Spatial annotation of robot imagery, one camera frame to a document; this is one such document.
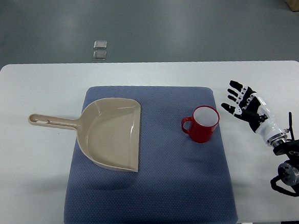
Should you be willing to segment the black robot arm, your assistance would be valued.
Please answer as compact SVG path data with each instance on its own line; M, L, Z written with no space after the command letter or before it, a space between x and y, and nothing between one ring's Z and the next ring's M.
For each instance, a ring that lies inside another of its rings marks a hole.
M299 139L294 138L292 113L288 113L289 128L285 130L291 138L279 138L271 143L276 156L286 155L288 160L278 166L277 176L270 181L271 188L284 195L299 197Z

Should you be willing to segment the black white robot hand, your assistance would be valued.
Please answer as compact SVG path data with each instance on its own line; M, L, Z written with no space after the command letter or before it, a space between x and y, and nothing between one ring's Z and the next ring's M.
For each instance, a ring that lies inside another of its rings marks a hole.
M275 115L263 97L249 86L234 80L229 85L227 98L235 105L222 103L221 106L234 117L248 122L251 130L259 134L267 145L275 147L285 143L287 135L277 124Z

